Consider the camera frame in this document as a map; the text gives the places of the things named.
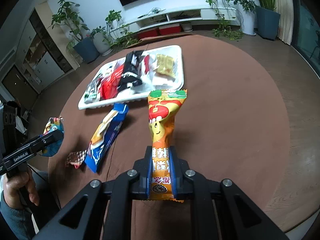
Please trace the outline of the person's left hand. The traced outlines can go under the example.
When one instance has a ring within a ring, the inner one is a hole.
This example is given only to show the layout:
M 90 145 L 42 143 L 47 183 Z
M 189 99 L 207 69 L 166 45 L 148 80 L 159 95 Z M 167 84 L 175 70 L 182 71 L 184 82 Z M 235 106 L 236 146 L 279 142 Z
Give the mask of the person's left hand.
M 27 167 L 27 171 L 20 172 L 20 174 L 16 176 L 13 176 L 11 178 L 8 178 L 8 176 L 4 177 L 4 200 L 10 208 L 16 210 L 22 208 L 18 191 L 23 187 L 27 189 L 28 199 L 36 206 L 39 205 L 39 195 L 36 189 L 35 181 L 33 179 L 32 171 L 29 167 Z

